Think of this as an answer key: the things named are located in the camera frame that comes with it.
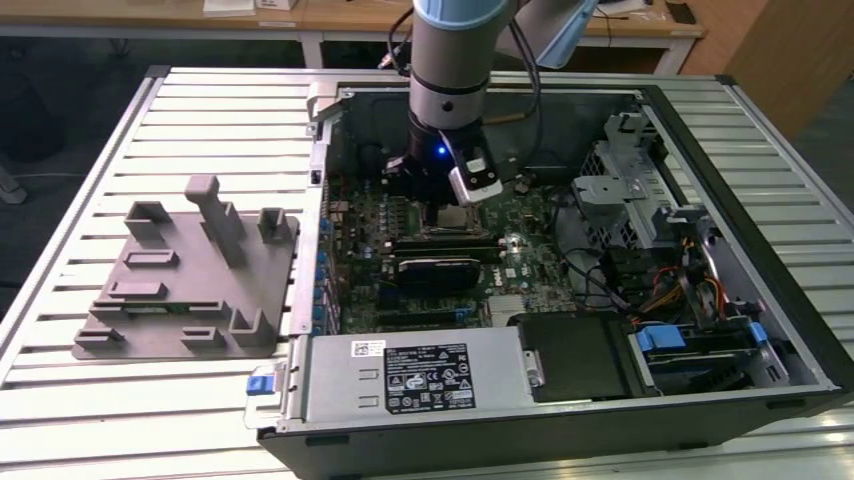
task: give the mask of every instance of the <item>aluminum extrusion table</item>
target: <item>aluminum extrusion table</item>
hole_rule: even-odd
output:
[[[189,211],[186,177],[214,173],[221,198],[240,209],[281,207],[316,228],[316,213],[302,208],[317,200],[309,198],[308,169],[322,147],[312,145],[305,125],[317,82],[398,79],[360,71],[152,67],[149,74],[0,324],[1,480],[293,478],[242,424],[246,376],[281,360],[284,337],[272,359],[185,362],[78,361],[72,340],[124,243],[130,203],[158,200],[169,211]],[[525,80],[523,74],[496,79]],[[852,353],[854,218],[740,89],[711,77],[544,76],[544,83],[596,80],[663,89]],[[681,173],[673,176],[688,184]],[[310,251],[310,237],[310,227],[302,228],[297,251]],[[288,305],[313,280],[305,274],[312,262],[294,263]],[[285,313],[282,332],[290,314],[298,312]],[[719,447],[444,472],[436,478],[477,473],[489,480],[848,479],[851,444],[854,410],[845,407],[772,424]]]

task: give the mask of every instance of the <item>barcode label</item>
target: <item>barcode label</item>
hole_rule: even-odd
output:
[[[350,344],[353,357],[381,357],[385,350],[385,340],[357,340]]]

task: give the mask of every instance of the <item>blue tab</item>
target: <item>blue tab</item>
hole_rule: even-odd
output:
[[[471,314],[471,309],[468,307],[453,309],[453,315],[456,316],[456,323],[463,323],[465,317]]]
[[[752,334],[752,338],[756,340],[756,343],[764,343],[768,341],[768,334],[764,331],[764,327],[759,322],[749,322],[749,333]]]
[[[652,339],[649,338],[649,334],[645,333],[644,330],[640,330],[635,333],[635,338],[637,339],[637,345],[640,346],[641,352],[648,352],[652,350]]]
[[[250,376],[245,383],[245,394],[253,397],[256,395],[270,395],[272,393],[272,375]]]
[[[684,339],[675,325],[652,325],[640,330],[640,334],[647,336],[651,349],[684,347]]]

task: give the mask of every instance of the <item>wooden desk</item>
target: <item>wooden desk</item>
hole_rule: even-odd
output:
[[[791,139],[854,68],[851,0],[685,0],[708,36],[683,72],[725,73]]]
[[[258,9],[250,17],[205,18],[202,0],[0,0],[0,35],[89,38],[294,40],[305,66],[322,67],[324,41],[384,41],[410,0],[300,0],[290,11]],[[664,50],[655,73],[675,74],[705,31],[669,19],[593,18],[584,47]]]
[[[317,56],[322,41],[384,41],[388,27],[410,6],[410,0],[305,0],[300,21],[313,31]],[[664,50],[655,68],[657,74],[679,73],[681,63],[697,38],[705,34],[700,25],[675,23],[663,0],[655,0],[649,19],[623,15],[628,20],[593,18],[579,43],[583,47],[652,48]]]

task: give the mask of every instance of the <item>blue latch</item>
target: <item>blue latch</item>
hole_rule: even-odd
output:
[[[322,322],[325,320],[325,310],[321,306],[314,305],[310,309],[310,319],[314,322]]]
[[[660,348],[681,348],[684,347],[684,338],[675,325],[653,325],[640,330],[635,338],[640,350],[648,352]]]
[[[467,307],[455,308],[453,316],[456,317],[456,323],[463,323],[465,321],[465,317],[471,314],[471,309]]]
[[[764,343],[768,341],[768,334],[764,331],[764,327],[759,322],[749,322],[749,333],[756,343]]]
[[[253,375],[245,383],[245,394],[249,397],[256,395],[270,395],[272,391],[272,375]]]

